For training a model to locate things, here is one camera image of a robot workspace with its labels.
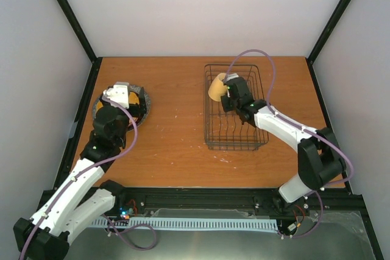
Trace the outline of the yellow ceramic mug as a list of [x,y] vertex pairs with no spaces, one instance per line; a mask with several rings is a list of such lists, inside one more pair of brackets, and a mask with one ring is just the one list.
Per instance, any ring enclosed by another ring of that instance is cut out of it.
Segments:
[[226,73],[219,73],[208,88],[208,96],[215,102],[220,102],[221,97],[227,94],[227,86],[224,84]]

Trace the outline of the yellow dotted scalloped plate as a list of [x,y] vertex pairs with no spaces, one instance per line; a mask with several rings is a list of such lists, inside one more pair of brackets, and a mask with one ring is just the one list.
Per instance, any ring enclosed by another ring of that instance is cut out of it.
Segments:
[[[140,102],[140,99],[138,97],[138,94],[134,91],[131,91],[129,93],[129,105],[134,105],[136,106],[137,108],[141,109],[141,102]],[[93,119],[95,119],[95,116],[96,116],[96,113],[97,111],[103,107],[103,103],[101,101],[101,97],[98,97],[95,102],[94,102],[94,105],[93,105]],[[142,114],[141,113],[136,113],[136,109],[134,110],[131,110],[130,111],[130,114],[132,115],[132,117],[134,118],[135,122],[137,125],[140,125],[141,123],[141,119],[142,119]]]

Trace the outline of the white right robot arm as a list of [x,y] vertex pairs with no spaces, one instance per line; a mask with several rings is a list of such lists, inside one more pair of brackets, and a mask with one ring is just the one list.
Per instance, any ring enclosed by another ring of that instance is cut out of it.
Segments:
[[230,74],[227,92],[221,97],[225,112],[234,111],[243,124],[264,130],[297,153],[297,174],[282,184],[272,196],[275,210],[282,213],[301,197],[318,191],[347,169],[334,133],[317,130],[279,112],[263,99],[254,99],[246,80]]

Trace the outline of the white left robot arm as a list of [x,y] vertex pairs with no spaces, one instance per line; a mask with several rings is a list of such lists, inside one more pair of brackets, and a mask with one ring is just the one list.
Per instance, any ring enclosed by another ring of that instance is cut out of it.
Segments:
[[118,82],[103,91],[93,107],[89,141],[72,171],[38,211],[14,224],[20,259],[64,259],[92,221],[109,210],[120,213],[126,208],[122,186],[114,181],[106,181],[89,199],[85,196],[114,161],[134,147],[126,145],[127,132],[138,130],[150,104],[139,86]]

